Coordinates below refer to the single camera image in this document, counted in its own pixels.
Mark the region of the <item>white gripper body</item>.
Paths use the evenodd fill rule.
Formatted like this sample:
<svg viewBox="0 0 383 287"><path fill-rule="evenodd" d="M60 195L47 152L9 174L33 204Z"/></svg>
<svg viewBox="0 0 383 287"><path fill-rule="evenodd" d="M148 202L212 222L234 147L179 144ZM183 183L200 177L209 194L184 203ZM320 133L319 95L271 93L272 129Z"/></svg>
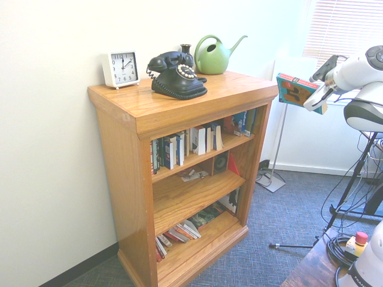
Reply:
<svg viewBox="0 0 383 287"><path fill-rule="evenodd" d="M333 94L333 89L325 85L320 86L312 95L308 97L303 106L308 111L326 112L327 99Z"/></svg>

